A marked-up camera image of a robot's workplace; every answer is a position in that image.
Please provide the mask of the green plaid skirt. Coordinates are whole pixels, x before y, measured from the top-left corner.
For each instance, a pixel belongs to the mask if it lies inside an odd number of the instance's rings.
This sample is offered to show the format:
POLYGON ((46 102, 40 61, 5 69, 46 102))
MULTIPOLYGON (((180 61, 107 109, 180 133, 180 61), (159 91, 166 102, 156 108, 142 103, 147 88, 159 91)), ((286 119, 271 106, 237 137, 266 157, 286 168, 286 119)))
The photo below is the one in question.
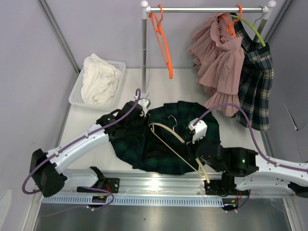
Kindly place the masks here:
POLYGON ((116 156, 133 169, 168 175, 183 175, 198 169, 196 151, 205 141, 220 143, 219 125, 211 113, 203 121, 206 135, 192 142, 188 124, 207 109, 192 102, 166 103, 148 111, 146 117, 124 122, 111 144, 116 156))

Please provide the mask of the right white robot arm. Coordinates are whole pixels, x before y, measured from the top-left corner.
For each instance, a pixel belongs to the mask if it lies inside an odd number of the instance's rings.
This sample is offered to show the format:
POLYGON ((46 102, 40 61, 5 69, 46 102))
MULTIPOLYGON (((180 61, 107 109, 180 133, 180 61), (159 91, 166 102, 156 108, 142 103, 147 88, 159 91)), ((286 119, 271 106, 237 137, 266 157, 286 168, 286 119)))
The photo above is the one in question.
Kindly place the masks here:
POLYGON ((249 192, 308 196, 308 164, 262 157, 242 147, 224 148, 205 141, 196 151, 198 160, 221 173, 219 180, 205 182, 207 195, 231 196, 249 192))

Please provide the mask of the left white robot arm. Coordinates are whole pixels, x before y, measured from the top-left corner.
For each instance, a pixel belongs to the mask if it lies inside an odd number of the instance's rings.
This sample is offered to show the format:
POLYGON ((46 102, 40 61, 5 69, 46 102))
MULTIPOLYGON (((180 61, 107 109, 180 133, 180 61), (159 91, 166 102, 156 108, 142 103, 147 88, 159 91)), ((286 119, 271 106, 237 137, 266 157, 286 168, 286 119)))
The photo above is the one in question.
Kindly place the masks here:
POLYGON ((30 177, 44 197, 51 197, 62 189, 76 189, 78 192, 100 192, 105 185, 105 176, 97 167, 81 171, 67 168, 89 151, 129 134, 136 134, 147 120, 150 100, 142 98, 137 103, 127 102, 122 109, 116 109, 101 116, 86 132, 70 143, 47 152, 38 149, 33 152, 30 177))

